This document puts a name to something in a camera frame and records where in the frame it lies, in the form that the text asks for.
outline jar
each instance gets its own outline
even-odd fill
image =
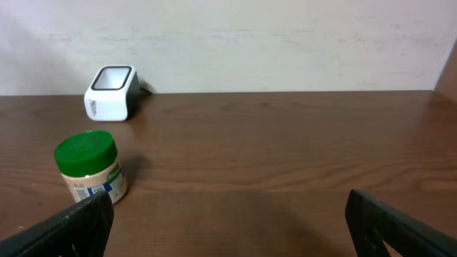
[[[112,203],[127,191],[113,136],[106,131],[79,133],[60,143],[54,158],[75,202],[107,191]]]

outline white device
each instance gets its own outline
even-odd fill
[[[133,66],[105,66],[84,94],[87,116],[94,121],[125,121],[135,111],[139,93]]]

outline logo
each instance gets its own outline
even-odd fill
[[[97,115],[97,101],[89,99],[89,102],[91,103],[92,114]]]

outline painted wall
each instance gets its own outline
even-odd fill
[[[433,89],[454,0],[2,0],[0,94],[82,94],[131,64],[155,91]]]

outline tabletop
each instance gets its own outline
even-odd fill
[[[355,256],[351,188],[457,236],[457,105],[383,91],[148,95],[125,122],[0,97],[0,239],[74,203],[53,150],[95,129],[130,183],[105,256]]]

